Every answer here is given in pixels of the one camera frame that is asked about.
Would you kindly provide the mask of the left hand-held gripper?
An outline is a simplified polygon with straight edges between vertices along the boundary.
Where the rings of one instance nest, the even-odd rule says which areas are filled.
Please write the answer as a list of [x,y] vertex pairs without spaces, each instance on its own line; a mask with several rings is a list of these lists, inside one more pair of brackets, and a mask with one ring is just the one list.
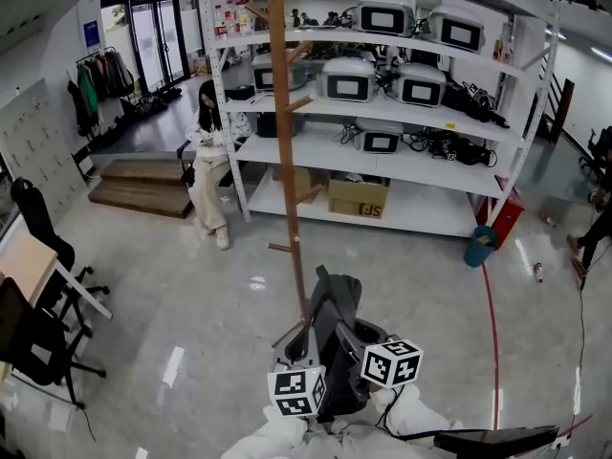
[[273,349],[273,370],[267,374],[272,405],[282,417],[316,417],[322,407],[327,385],[326,368],[306,367],[317,360],[315,329],[304,326],[297,335],[288,335]]

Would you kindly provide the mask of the grey backpack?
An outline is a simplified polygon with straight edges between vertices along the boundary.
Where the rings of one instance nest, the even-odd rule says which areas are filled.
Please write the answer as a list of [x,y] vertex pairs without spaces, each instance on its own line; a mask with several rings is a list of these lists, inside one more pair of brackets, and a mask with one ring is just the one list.
[[308,315],[317,337],[319,362],[326,368],[327,392],[317,422],[329,424],[338,416],[364,407],[365,399],[357,389],[357,365],[340,347],[335,328],[339,321],[352,330],[361,299],[361,282],[346,274],[332,274],[320,265],[316,268],[317,284],[312,293]]

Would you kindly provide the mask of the wooden coat rack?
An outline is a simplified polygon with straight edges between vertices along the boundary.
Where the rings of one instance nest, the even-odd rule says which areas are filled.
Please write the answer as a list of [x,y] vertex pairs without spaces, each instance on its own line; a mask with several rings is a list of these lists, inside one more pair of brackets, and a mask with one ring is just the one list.
[[305,295],[297,206],[307,196],[317,195],[321,191],[321,187],[312,187],[308,191],[307,196],[299,197],[296,194],[295,165],[293,160],[293,113],[312,103],[316,98],[308,96],[295,101],[290,100],[289,65],[302,54],[310,51],[312,49],[312,42],[305,40],[299,42],[292,50],[286,48],[283,0],[268,0],[268,9],[266,11],[262,11],[252,4],[248,4],[247,9],[266,21],[270,31],[275,123],[289,244],[287,246],[270,244],[269,248],[275,251],[288,252],[292,257],[295,287],[300,308],[300,321],[294,326],[294,329],[300,333],[308,333],[312,318],[308,315],[309,301]]

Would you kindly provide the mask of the person's right forearm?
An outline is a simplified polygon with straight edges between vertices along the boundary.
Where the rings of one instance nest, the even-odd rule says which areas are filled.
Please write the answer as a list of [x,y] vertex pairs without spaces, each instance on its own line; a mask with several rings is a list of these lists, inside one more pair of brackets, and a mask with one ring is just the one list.
[[380,413],[375,451],[382,453],[382,459],[443,459],[448,454],[434,446],[432,436],[407,441],[399,437],[463,427],[460,420],[449,420],[427,407],[415,384],[371,391],[370,401]]

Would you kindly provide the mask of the person's left forearm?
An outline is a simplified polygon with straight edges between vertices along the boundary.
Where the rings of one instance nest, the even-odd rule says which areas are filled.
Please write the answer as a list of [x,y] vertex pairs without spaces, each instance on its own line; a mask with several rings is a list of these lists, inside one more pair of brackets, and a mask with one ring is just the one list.
[[263,408],[266,424],[223,453],[221,459],[315,459],[305,435],[308,424],[284,417],[273,405]]

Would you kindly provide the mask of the teal waste bin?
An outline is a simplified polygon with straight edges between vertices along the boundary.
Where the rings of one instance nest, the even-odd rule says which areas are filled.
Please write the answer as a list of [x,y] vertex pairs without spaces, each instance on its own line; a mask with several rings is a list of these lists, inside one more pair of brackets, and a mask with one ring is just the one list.
[[498,244],[498,235],[491,227],[478,226],[466,247],[465,263],[471,268],[477,268],[498,248]]

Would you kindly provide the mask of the black flat panel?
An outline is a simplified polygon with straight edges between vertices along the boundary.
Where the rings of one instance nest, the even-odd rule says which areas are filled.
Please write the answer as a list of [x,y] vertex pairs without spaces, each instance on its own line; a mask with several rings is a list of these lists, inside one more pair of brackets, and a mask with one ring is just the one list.
[[433,444],[455,454],[456,459],[510,459],[552,444],[557,434],[557,426],[455,430],[437,433]]

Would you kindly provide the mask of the white metal shelving unit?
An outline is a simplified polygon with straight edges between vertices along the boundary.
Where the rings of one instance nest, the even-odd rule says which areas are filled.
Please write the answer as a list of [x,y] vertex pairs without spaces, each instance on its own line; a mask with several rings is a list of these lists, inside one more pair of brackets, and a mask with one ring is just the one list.
[[[258,113],[275,113],[269,25],[251,13],[253,32],[217,38],[214,7],[227,0],[199,0],[206,50],[228,148],[239,206],[286,217],[278,139],[256,135]],[[268,0],[232,0],[268,9]],[[290,29],[292,9],[320,22],[329,11],[360,0],[283,0],[286,48],[309,40],[312,49],[289,65],[290,100],[316,99],[293,113],[295,166],[326,169],[332,179],[390,181],[381,219],[335,214],[328,194],[297,206],[309,218],[392,230],[470,237],[486,197],[485,226],[500,213],[532,146],[545,108],[556,59],[556,14],[539,14],[518,0],[409,0],[426,24],[411,37],[350,28]],[[385,71],[386,48],[396,63],[435,66],[470,90],[486,91],[493,109],[510,125],[473,120],[444,105],[404,104],[382,91],[369,102],[321,95],[317,76],[337,56],[361,56]]]

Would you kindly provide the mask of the dark visitor chair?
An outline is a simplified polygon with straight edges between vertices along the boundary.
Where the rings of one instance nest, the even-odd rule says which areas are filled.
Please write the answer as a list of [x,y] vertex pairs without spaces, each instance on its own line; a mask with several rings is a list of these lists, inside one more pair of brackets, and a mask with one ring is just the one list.
[[[190,140],[186,140],[183,142],[176,150],[176,156],[179,163],[179,166],[182,170],[181,182],[186,185],[186,187],[193,187],[195,182],[195,170],[192,165],[193,163],[193,153],[194,151],[191,148],[192,142]],[[223,178],[219,180],[217,185],[219,187],[231,187],[234,184],[233,174],[229,171]]]

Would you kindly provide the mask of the group of white screen appliances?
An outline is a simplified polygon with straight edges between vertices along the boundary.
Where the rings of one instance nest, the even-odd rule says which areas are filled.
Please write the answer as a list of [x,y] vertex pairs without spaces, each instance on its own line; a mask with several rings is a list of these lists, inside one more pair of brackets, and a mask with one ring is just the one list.
[[[411,37],[426,23],[415,19],[409,0],[360,0],[351,28],[359,32]],[[327,60],[317,76],[319,92],[334,100],[369,102],[382,91],[404,104],[441,106],[446,84],[451,79],[435,66],[394,61],[399,50],[386,48],[385,71],[361,56],[342,55]]]

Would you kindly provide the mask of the large black gear pile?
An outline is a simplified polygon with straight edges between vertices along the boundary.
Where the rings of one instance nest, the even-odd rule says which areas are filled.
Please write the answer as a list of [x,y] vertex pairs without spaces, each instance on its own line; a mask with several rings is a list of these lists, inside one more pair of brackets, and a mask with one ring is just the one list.
[[446,84],[441,104],[452,110],[462,112],[473,120],[483,123],[491,122],[503,129],[509,129],[510,125],[507,120],[491,106],[490,98],[489,94],[483,89],[472,92],[467,83],[459,84],[450,80]]

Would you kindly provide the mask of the light wooden desk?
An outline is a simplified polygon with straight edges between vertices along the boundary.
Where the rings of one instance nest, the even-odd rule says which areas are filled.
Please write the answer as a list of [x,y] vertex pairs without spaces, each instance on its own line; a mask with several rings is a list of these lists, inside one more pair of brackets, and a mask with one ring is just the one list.
[[113,314],[59,262],[56,251],[25,231],[14,235],[6,250],[0,253],[0,274],[17,284],[32,307],[55,272],[106,319],[113,318]]

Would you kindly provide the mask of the pile of black bags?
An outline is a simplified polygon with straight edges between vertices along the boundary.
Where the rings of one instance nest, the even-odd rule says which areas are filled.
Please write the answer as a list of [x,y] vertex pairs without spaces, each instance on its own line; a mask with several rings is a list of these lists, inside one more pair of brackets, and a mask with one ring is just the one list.
[[178,87],[171,87],[163,90],[157,90],[140,98],[136,113],[141,119],[154,116],[164,111],[168,105],[182,96],[182,90]]

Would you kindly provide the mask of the staircase with dark railing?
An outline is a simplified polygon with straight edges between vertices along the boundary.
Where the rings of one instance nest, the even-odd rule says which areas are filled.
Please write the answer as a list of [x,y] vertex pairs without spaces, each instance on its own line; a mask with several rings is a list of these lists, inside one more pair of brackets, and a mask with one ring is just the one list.
[[[596,0],[550,0],[551,2],[563,2],[569,5],[580,5],[590,11],[602,10],[602,6]],[[571,100],[574,94],[575,84],[566,79],[563,85],[559,84],[556,75],[552,76],[551,91],[548,100],[551,107],[552,125],[548,141],[556,144],[560,136],[565,132],[564,125],[568,116]]]

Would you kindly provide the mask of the white locker panel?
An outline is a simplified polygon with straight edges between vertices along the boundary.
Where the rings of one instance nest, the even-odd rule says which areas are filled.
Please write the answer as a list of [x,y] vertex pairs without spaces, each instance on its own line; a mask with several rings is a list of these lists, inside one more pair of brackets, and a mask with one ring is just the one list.
[[13,178],[28,179],[40,190],[54,223],[85,190],[44,80],[0,109],[0,152]]

